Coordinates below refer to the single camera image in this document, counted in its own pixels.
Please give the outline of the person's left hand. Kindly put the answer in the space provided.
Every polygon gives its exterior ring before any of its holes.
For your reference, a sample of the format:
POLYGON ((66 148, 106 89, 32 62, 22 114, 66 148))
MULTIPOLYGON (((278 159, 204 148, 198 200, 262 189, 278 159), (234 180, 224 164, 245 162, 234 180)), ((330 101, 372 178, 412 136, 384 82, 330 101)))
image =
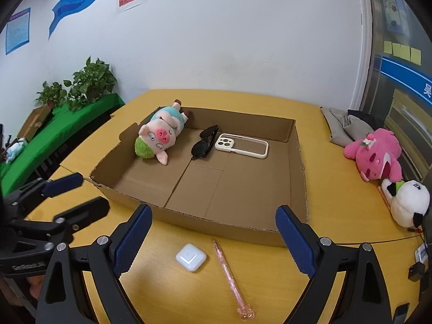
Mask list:
POLYGON ((44 280, 44 276, 40 275, 40 276, 30 276, 27 278, 29 284, 30 284, 30 290, 29 293, 32 295, 33 298, 38 299, 40 292, 41 292, 41 288, 42 288, 42 283, 44 280))

